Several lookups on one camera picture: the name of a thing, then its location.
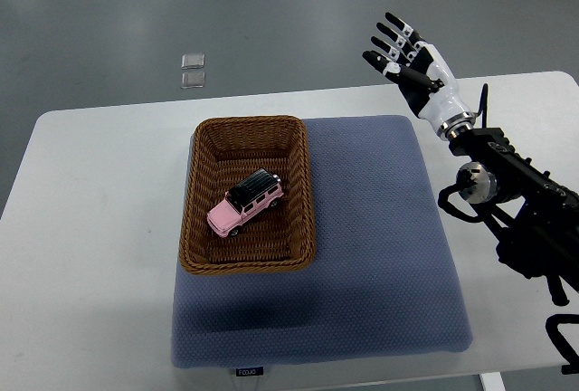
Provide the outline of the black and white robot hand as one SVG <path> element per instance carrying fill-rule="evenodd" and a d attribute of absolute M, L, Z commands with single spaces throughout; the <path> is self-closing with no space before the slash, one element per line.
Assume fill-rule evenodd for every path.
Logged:
<path fill-rule="evenodd" d="M 413 115 L 428 121 L 440 139 L 472 129 L 475 113 L 462 101 L 458 82 L 440 52 L 394 14 L 387 12 L 385 20 L 376 24 L 385 38 L 371 38 L 375 48 L 363 52 L 364 60 L 398 86 Z"/>

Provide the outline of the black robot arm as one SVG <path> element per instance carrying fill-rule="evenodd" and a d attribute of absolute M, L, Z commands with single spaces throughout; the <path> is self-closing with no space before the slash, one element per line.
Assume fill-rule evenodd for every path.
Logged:
<path fill-rule="evenodd" d="M 485 224 L 498 240 L 499 262 L 528 279 L 546 278 L 552 302 L 567 305 L 564 286 L 578 287 L 578 194 L 535 169 L 500 128 L 466 118 L 447 137 L 451 153 L 470 162 L 439 193 L 439 208 Z"/>

